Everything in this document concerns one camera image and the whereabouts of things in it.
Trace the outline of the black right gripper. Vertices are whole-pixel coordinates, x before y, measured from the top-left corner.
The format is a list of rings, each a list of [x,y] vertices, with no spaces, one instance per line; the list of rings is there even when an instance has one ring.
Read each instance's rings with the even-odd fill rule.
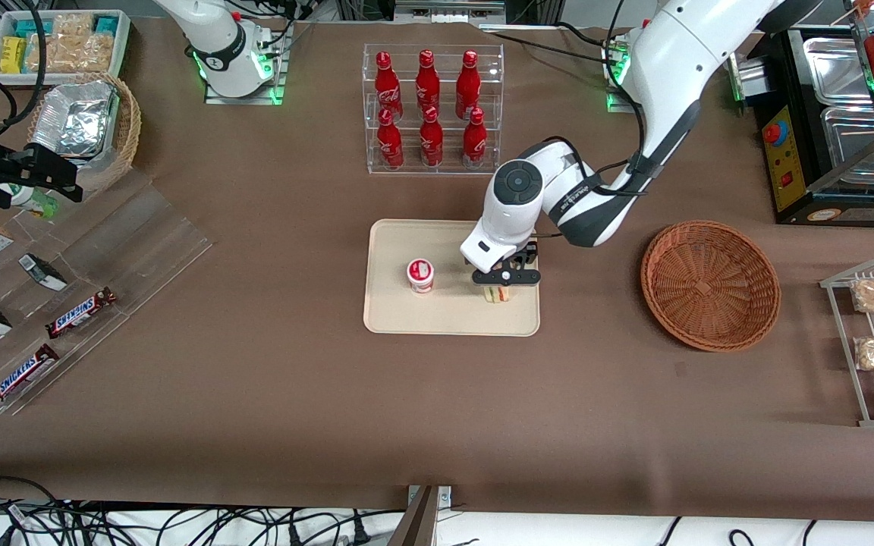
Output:
[[[78,191],[77,166],[41,144],[13,151],[0,144],[0,184]]]

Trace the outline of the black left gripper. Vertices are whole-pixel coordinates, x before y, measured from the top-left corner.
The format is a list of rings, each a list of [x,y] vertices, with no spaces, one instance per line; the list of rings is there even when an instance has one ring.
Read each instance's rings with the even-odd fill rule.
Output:
[[[492,284],[510,287],[514,293],[520,287],[535,287],[541,281],[541,274],[536,269],[538,246],[536,241],[530,241],[520,251],[500,259],[492,267]],[[480,270],[472,273],[472,282],[481,290],[485,300],[492,300],[492,284],[488,284],[486,274]]]

